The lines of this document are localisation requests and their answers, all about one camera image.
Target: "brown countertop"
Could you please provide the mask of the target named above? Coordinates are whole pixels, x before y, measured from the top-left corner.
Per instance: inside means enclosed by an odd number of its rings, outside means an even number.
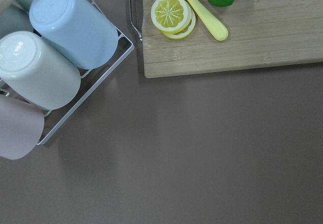
[[[0,158],[1,223],[321,223],[322,63],[146,79],[128,0],[95,1],[136,48],[44,146]]]

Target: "wire rack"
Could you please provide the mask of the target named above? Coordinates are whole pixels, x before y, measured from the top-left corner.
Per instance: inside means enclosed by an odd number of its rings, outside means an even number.
[[[103,13],[94,0],[88,0],[96,9]],[[56,110],[43,111],[45,124],[43,133],[37,145],[45,144],[51,136],[63,125],[73,112],[86,100],[86,98],[105,80],[116,67],[133,51],[134,44],[118,28],[118,47],[113,57],[104,65],[93,70],[79,69],[81,86],[74,99],[67,105]],[[7,97],[26,101],[18,93],[0,79],[0,94]]]

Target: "bamboo cutting board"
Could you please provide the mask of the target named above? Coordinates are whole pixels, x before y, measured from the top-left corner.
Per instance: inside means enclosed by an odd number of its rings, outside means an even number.
[[[229,30],[216,41],[203,23],[171,40],[153,25],[155,0],[143,0],[147,78],[323,62],[323,0],[235,0],[218,8],[200,0]]]

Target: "lemon slice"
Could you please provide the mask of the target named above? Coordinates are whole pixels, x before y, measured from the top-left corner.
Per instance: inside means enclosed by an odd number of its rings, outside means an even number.
[[[191,9],[191,14],[192,14],[192,19],[189,22],[188,26],[184,28],[184,30],[174,34],[162,31],[162,34],[165,37],[168,37],[169,39],[182,39],[184,37],[187,37],[189,34],[191,34],[196,24],[196,16],[192,9]]]
[[[191,21],[191,8],[185,0],[156,0],[150,11],[155,27],[167,33],[182,31]]]

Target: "knife handle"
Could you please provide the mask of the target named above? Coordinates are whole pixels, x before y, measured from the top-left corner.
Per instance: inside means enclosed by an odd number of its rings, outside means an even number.
[[[229,35],[227,28],[199,0],[187,1],[216,40],[227,39]]]

